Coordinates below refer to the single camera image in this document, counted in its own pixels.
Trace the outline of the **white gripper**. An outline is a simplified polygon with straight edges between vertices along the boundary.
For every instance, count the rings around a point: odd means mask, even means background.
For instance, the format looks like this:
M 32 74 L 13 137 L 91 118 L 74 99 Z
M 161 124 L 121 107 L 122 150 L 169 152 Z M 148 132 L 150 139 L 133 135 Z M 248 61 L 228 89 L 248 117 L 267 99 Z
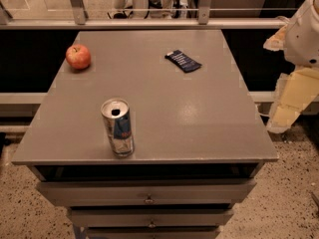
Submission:
M 268 38 L 263 48 L 284 51 L 288 62 L 305 66 L 296 67 L 289 75 L 281 74 L 276 83 L 266 128 L 284 133 L 319 96 L 319 17 L 314 6 L 301 6 L 288 26 Z

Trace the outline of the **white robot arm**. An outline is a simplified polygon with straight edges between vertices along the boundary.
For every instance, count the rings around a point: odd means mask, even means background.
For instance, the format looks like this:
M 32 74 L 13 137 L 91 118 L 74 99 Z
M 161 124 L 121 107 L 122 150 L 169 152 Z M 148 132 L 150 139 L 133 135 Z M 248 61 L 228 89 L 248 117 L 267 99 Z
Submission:
M 266 125 L 272 133 L 283 133 L 319 96 L 319 0 L 305 0 L 263 48 L 282 51 L 294 65 L 292 73 L 277 80 Z

